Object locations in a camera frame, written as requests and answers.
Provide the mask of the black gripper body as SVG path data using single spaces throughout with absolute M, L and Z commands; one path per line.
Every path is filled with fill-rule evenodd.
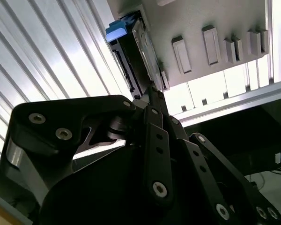
M 47 194 L 41 225 L 214 225 L 216 217 L 176 159 L 174 201 L 155 205 L 143 187 L 143 152 L 116 150 L 60 181 Z

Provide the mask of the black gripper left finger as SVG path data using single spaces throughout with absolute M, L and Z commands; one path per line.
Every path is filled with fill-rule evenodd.
M 109 95 L 20 104 L 12 111 L 0 164 L 42 205 L 50 190 L 73 173 L 78 151 L 125 140 L 141 150 L 141 191 L 154 205 L 166 207 L 173 201 L 163 128 L 168 116 L 164 94 L 153 86 L 133 101 Z

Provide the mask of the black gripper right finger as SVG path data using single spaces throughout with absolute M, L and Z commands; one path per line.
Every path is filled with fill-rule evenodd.
M 157 102 L 173 138 L 182 172 L 199 192 L 192 216 L 198 225 L 281 225 L 281 214 L 226 157 L 199 133 L 187 135 L 181 123 L 168 114 L 164 94 Z

